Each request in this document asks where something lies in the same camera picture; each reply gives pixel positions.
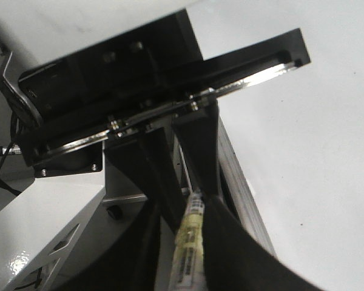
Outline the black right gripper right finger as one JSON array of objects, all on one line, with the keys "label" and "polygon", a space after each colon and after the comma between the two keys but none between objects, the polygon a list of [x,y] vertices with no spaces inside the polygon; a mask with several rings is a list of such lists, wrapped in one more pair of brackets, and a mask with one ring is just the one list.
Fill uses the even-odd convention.
[{"label": "black right gripper right finger", "polygon": [[178,117],[173,128],[203,194],[204,272],[209,290],[318,290],[267,252],[220,199],[216,103]]}]

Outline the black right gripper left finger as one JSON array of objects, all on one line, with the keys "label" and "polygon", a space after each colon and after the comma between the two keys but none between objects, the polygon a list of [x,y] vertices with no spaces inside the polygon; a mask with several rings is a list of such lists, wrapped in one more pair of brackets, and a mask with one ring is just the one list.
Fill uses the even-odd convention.
[{"label": "black right gripper left finger", "polygon": [[153,290],[161,220],[176,232],[185,210],[165,130],[136,135],[113,144],[104,153],[147,196],[147,201],[106,253],[59,289]]}]

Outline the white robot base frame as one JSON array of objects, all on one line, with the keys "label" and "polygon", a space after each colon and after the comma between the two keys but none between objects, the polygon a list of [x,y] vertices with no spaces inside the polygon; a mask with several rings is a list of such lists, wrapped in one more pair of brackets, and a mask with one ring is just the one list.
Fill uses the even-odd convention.
[{"label": "white robot base frame", "polygon": [[0,210],[0,290],[50,290],[108,251],[145,195],[107,163],[91,172],[36,178]]}]

